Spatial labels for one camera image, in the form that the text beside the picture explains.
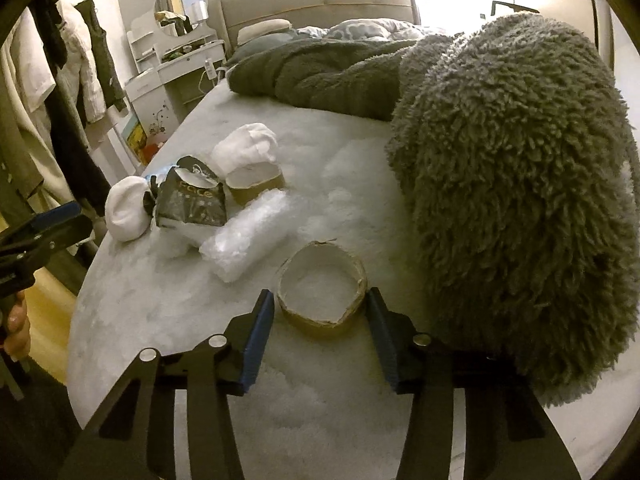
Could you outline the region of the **person's left hand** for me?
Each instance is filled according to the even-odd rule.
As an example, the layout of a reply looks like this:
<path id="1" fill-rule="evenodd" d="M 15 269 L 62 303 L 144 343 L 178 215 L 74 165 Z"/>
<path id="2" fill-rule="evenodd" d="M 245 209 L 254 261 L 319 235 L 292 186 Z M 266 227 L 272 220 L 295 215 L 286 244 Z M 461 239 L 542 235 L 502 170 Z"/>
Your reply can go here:
<path id="1" fill-rule="evenodd" d="M 6 321 L 6 338 L 2 341 L 1 348 L 14 362 L 29 355 L 30 322 L 24 290 L 16 293 L 14 305 Z"/>

